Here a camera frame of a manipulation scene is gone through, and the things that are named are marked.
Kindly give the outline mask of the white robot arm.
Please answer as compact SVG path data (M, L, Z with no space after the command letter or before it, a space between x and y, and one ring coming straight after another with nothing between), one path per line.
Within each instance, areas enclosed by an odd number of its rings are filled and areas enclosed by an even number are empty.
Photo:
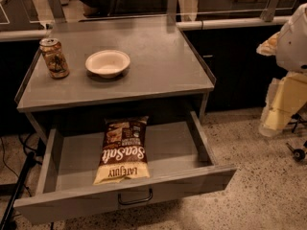
M258 46L256 52L275 56L287 74L273 78L260 119L259 132L272 137L283 131L307 103L307 4L298 7L281 30Z

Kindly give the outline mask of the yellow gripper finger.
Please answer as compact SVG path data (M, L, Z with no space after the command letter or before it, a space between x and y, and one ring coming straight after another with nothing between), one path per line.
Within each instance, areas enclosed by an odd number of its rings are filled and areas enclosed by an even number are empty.
M281 80L273 78L269 85L266 106L263 109L259 132L273 137L307 103L307 75L289 72Z
M266 57L275 56L278 36L279 33L273 34L271 37L269 37L266 41L264 41L257 47L256 52Z

